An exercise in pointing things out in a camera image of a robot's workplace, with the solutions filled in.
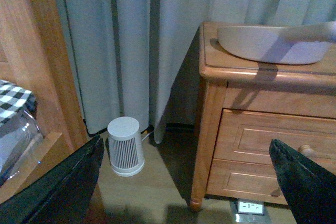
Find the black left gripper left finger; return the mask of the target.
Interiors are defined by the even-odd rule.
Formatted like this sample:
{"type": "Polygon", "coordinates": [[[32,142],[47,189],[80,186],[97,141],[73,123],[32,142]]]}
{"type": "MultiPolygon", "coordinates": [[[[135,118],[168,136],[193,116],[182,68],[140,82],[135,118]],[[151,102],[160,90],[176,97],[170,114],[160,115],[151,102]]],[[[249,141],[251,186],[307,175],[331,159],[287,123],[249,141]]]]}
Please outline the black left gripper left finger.
{"type": "Polygon", "coordinates": [[[103,155],[103,139],[96,136],[3,202],[1,223],[82,223],[103,155]]]}

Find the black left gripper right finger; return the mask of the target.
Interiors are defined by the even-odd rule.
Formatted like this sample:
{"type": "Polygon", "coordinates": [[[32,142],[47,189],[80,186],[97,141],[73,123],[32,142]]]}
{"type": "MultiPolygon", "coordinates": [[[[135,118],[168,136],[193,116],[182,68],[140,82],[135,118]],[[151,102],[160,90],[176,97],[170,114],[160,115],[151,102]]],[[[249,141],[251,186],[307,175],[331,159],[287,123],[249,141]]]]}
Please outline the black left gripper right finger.
{"type": "Polygon", "coordinates": [[[335,223],[335,174],[278,139],[269,155],[296,223],[335,223]]]}

